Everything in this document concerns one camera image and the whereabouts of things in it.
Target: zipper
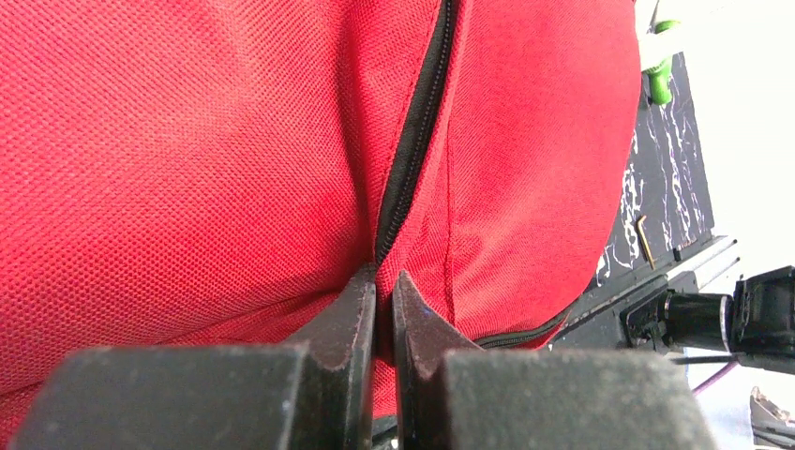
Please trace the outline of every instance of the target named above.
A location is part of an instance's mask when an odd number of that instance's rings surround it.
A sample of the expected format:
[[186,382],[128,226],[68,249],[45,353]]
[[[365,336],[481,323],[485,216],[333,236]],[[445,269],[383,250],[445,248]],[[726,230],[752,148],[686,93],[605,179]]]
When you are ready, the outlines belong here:
[[484,349],[499,349],[516,347],[517,345],[542,338],[554,331],[555,328],[557,328],[561,323],[563,323],[563,321],[566,320],[570,309],[571,307],[564,309],[557,316],[553,317],[538,328],[528,331],[518,331],[516,333],[502,333],[499,335],[481,337],[474,343]]
[[375,261],[378,265],[383,263],[395,244],[400,227],[412,207],[417,181],[442,104],[444,81],[453,47],[453,23],[453,0],[442,0],[383,194],[375,241]]

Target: wire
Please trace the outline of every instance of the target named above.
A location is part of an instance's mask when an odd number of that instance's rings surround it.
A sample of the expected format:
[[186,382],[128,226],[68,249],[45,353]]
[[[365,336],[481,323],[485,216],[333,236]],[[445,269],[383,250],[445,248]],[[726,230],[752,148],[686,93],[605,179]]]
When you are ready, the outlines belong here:
[[688,364],[717,364],[717,363],[735,363],[737,357],[732,354],[725,354],[720,356],[692,356],[688,358],[671,359],[671,363],[677,366],[685,366]]
[[738,365],[739,365],[739,363],[737,361],[732,361],[732,362],[726,364],[725,366],[723,366],[723,368],[721,368],[720,370],[715,372],[705,382],[703,382],[702,384],[699,384],[696,387],[696,389],[693,389],[693,395],[697,396],[698,394],[704,392],[705,389],[707,389],[708,387],[710,387],[713,384],[717,383],[718,380],[720,380],[721,378],[726,376],[727,373],[729,373],[733,368],[735,368]]

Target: black cylinder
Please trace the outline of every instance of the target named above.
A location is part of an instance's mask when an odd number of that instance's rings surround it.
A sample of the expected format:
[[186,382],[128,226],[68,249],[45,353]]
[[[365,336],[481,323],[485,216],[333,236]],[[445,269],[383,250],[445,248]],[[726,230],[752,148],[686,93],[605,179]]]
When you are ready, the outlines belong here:
[[731,296],[670,292],[661,305],[667,338],[681,347],[725,352]]

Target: red fabric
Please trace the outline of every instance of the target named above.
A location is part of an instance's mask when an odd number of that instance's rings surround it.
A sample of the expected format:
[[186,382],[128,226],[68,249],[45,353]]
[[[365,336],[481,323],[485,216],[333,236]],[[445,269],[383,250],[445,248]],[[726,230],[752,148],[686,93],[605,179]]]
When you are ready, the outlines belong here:
[[[277,342],[373,259],[439,1],[0,4],[0,443],[94,345]],[[587,283],[635,120],[632,2],[457,3],[442,110],[377,275],[467,336]]]

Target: marble pattern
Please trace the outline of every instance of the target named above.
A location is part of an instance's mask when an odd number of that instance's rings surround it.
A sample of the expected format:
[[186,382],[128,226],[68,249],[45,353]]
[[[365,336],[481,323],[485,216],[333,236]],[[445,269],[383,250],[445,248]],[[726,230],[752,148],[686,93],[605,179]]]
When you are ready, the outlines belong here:
[[668,105],[650,104],[644,77],[619,211],[590,288],[647,264],[635,228],[641,216],[647,217],[643,228],[655,257],[686,246],[714,225],[681,54],[673,58],[670,86]]

